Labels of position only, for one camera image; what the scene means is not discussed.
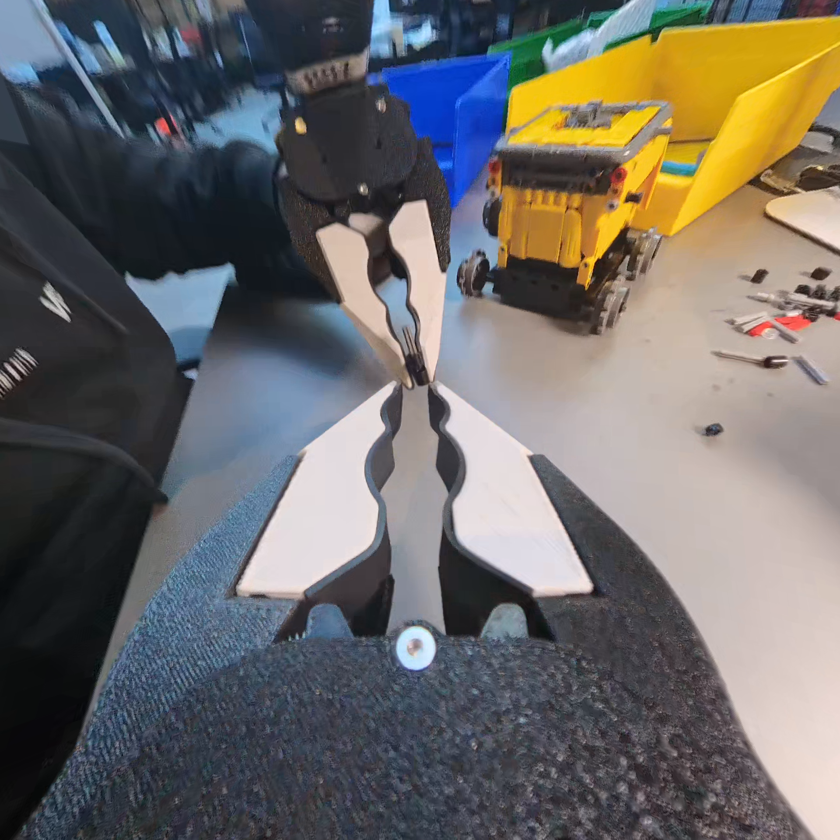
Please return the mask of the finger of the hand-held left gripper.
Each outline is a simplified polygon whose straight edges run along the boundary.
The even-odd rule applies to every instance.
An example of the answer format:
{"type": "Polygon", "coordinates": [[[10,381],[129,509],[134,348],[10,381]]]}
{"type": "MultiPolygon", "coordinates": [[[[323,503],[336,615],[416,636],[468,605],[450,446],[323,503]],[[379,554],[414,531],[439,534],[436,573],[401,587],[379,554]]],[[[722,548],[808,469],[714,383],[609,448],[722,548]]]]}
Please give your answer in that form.
{"type": "Polygon", "coordinates": [[[394,379],[413,386],[403,347],[396,337],[385,302],[369,276],[370,251],[361,233],[341,223],[322,227],[317,240],[340,306],[394,379]]]}
{"type": "Polygon", "coordinates": [[[405,203],[389,226],[393,254],[406,270],[406,309],[423,351],[430,382],[436,377],[445,313],[446,273],[441,270],[425,201],[405,203]]]}

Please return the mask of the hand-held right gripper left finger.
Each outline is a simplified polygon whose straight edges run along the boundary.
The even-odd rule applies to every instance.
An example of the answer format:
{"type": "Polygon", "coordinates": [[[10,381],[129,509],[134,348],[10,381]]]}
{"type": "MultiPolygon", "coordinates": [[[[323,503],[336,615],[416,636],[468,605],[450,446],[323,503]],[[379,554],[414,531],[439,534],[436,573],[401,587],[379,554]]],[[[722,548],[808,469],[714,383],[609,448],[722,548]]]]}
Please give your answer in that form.
{"type": "Polygon", "coordinates": [[[356,636],[384,635],[394,579],[382,489],[395,466],[403,387],[388,385],[297,456],[235,583],[241,599],[289,602],[281,636],[332,604],[356,636]]]}

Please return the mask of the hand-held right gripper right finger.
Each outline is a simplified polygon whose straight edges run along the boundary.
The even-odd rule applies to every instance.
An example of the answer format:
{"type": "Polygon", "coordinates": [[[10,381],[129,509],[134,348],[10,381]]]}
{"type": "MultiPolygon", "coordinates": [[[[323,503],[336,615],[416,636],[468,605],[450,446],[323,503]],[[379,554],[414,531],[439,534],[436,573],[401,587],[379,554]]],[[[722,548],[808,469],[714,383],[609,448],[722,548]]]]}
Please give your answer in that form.
{"type": "Polygon", "coordinates": [[[512,604],[527,634],[550,636],[541,601],[592,596],[594,583],[536,455],[445,385],[427,397],[447,491],[438,561],[446,634],[479,636],[512,604]]]}

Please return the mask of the black brick beam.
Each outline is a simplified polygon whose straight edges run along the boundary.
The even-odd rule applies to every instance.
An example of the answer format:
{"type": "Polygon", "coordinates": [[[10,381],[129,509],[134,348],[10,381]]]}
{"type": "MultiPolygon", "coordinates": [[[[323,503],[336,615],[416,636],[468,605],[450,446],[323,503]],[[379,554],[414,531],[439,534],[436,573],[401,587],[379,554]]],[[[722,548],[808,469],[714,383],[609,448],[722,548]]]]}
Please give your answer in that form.
{"type": "Polygon", "coordinates": [[[403,357],[406,372],[415,386],[426,386],[429,384],[429,376],[426,367],[424,353],[417,342],[417,331],[408,326],[402,328],[403,335],[403,357]]]}

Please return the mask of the pale grey desk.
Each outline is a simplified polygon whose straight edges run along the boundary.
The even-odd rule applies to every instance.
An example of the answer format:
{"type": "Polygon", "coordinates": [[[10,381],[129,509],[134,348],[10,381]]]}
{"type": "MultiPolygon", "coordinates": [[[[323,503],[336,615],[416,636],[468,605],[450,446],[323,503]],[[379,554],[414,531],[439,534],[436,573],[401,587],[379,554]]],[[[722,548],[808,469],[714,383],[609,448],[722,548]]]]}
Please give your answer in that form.
{"type": "MultiPolygon", "coordinates": [[[[717,662],[767,771],[817,838],[838,838],[838,323],[803,351],[831,378],[713,350],[747,293],[838,259],[763,215],[749,185],[666,240],[601,337],[463,299],[450,272],[440,381],[547,456],[640,546],[717,662]],[[720,424],[716,437],[696,428],[720,424]]],[[[176,561],[282,459],[383,386],[330,305],[253,300],[229,269],[129,284],[168,332],[215,324],[106,655],[176,561]]]]}

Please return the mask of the blue storage bin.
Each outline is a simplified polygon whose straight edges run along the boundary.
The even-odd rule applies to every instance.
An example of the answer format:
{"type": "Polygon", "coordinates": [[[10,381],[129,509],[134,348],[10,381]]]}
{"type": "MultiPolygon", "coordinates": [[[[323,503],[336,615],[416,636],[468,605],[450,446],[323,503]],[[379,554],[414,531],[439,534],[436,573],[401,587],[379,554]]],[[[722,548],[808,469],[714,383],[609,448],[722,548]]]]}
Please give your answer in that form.
{"type": "Polygon", "coordinates": [[[404,100],[428,137],[452,207],[482,173],[504,131],[511,56],[500,52],[389,67],[369,75],[404,100]]]}

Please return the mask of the yellow brick toy truck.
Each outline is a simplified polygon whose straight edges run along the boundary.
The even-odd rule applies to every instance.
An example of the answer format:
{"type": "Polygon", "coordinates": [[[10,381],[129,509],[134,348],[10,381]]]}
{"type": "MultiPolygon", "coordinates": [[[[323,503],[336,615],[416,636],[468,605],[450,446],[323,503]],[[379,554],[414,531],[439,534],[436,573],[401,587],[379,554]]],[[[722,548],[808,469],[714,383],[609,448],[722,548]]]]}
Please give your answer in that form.
{"type": "Polygon", "coordinates": [[[635,227],[653,197],[673,128],[665,101],[553,104],[497,142],[482,223],[498,244],[464,259],[457,285],[487,285],[509,306],[613,329],[630,283],[645,277],[662,240],[635,227]]]}

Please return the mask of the green storage bin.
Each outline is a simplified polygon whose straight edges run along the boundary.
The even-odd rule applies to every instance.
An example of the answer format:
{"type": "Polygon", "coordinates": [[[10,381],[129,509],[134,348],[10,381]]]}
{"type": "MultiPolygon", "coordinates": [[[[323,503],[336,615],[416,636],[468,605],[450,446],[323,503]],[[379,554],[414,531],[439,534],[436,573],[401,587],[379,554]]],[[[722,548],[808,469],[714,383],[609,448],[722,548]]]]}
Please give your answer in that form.
{"type": "MultiPolygon", "coordinates": [[[[647,35],[652,41],[656,41],[667,28],[704,25],[710,15],[711,7],[712,2],[658,3],[647,24],[632,24],[624,34],[608,41],[605,49],[623,46],[625,43],[647,35]]],[[[603,26],[615,11],[615,9],[608,9],[584,13],[550,27],[542,26],[508,41],[492,45],[488,48],[487,54],[511,54],[509,88],[513,88],[543,74],[545,69],[542,53],[546,41],[550,40],[554,47],[560,46],[581,32],[603,26]]]]}

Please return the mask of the white plastic bags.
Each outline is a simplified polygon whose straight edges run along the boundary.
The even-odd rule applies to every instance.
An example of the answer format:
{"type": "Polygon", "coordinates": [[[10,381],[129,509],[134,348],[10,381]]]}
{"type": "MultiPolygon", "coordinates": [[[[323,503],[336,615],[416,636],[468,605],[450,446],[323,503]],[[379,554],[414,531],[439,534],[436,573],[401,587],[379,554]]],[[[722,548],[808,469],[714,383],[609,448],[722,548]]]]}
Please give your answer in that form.
{"type": "Polygon", "coordinates": [[[643,32],[649,27],[657,4],[657,1],[628,2],[598,28],[585,28],[558,45],[548,38],[541,53],[544,71],[555,72],[597,57],[613,41],[643,32]]]}

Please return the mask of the pile of small brick parts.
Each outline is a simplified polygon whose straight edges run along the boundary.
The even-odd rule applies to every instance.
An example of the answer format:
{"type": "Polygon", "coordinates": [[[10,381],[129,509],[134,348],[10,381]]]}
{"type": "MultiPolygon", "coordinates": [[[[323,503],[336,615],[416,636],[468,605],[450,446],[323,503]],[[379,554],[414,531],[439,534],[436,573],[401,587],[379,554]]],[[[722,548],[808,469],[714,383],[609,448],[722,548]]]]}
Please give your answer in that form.
{"type": "Polygon", "coordinates": [[[741,336],[756,340],[781,340],[787,343],[787,350],[774,353],[729,351],[787,355],[791,359],[788,366],[796,367],[814,384],[828,386],[831,378],[803,351],[803,337],[804,332],[819,321],[838,322],[839,286],[830,283],[838,279],[838,273],[826,266],[817,266],[804,273],[803,278],[793,289],[750,292],[749,299],[763,304],[765,308],[728,320],[728,326],[741,336]]]}

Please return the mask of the large yellow storage bin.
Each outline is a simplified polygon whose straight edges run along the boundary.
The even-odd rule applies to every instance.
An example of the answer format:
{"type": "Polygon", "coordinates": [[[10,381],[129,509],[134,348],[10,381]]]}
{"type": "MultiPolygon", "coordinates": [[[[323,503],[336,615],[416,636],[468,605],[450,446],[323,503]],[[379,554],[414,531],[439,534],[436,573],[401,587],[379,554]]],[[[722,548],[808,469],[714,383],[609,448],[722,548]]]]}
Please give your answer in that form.
{"type": "Polygon", "coordinates": [[[692,176],[662,174],[642,228],[671,236],[792,152],[839,85],[839,19],[667,28],[513,88],[507,128],[553,104],[664,101],[668,152],[707,141],[692,176]]]}

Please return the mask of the white oval board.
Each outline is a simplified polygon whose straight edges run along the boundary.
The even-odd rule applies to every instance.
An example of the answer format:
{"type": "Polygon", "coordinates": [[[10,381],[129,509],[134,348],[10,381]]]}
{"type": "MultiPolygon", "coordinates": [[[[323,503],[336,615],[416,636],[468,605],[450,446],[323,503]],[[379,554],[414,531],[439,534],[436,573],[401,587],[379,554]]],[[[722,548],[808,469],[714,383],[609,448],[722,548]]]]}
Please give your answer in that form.
{"type": "Polygon", "coordinates": [[[763,214],[811,241],[839,253],[839,186],[798,192],[769,201],[763,214]]]}

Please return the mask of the white metal post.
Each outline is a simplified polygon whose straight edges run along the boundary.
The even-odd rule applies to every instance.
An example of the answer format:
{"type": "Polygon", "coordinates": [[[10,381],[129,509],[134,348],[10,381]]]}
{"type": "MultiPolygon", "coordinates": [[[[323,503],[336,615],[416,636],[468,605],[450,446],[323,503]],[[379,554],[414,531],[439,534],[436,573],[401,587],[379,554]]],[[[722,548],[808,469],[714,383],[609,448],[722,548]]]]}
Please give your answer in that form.
{"type": "Polygon", "coordinates": [[[111,131],[115,132],[119,137],[124,138],[124,132],[118,121],[112,115],[106,102],[100,95],[98,89],[94,86],[89,78],[84,66],[80,63],[78,57],[71,48],[64,36],[60,33],[56,21],[50,15],[47,5],[43,1],[29,1],[38,21],[51,39],[52,43],[58,49],[60,54],[65,58],[69,67],[76,74],[81,85],[84,87],[89,98],[91,99],[95,108],[99,111],[104,122],[108,125],[111,131]]]}

